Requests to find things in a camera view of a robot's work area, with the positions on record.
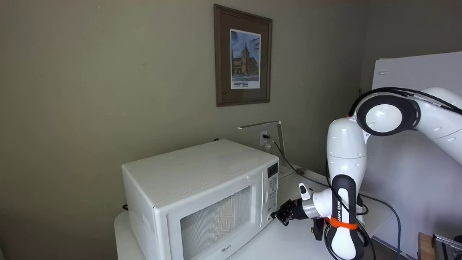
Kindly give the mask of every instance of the orange band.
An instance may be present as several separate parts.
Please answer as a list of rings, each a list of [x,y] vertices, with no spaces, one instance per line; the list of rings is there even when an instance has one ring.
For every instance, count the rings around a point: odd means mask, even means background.
[[[347,229],[347,230],[359,230],[359,226],[357,225],[352,225],[352,223],[341,223],[340,220],[337,219],[328,219],[330,225],[336,229]]]

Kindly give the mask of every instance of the framed picture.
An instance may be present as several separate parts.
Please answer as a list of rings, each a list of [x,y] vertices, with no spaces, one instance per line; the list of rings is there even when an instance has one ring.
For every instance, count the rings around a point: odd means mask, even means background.
[[[217,106],[271,102],[274,22],[214,6]]]

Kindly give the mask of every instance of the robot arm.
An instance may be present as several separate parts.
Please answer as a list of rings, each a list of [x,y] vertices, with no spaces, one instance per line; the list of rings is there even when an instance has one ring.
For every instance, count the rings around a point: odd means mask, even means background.
[[[330,190],[302,196],[310,219],[328,219],[326,243],[336,259],[363,259],[357,197],[367,164],[370,136],[419,131],[462,165],[462,99],[442,89],[424,93],[379,89],[354,105],[349,119],[328,132]]]

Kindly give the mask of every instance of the microwave control panel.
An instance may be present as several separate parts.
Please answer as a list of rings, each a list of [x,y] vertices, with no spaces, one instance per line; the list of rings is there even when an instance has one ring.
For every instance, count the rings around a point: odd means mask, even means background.
[[[268,170],[268,220],[272,219],[272,213],[278,212],[278,187],[279,187],[279,173],[278,173],[278,164],[271,167]]]

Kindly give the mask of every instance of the microwave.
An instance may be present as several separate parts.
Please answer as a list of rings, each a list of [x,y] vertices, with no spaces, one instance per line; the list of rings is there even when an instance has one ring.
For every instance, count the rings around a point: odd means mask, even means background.
[[[230,141],[125,164],[131,229],[145,259],[229,259],[274,220],[278,164]]]

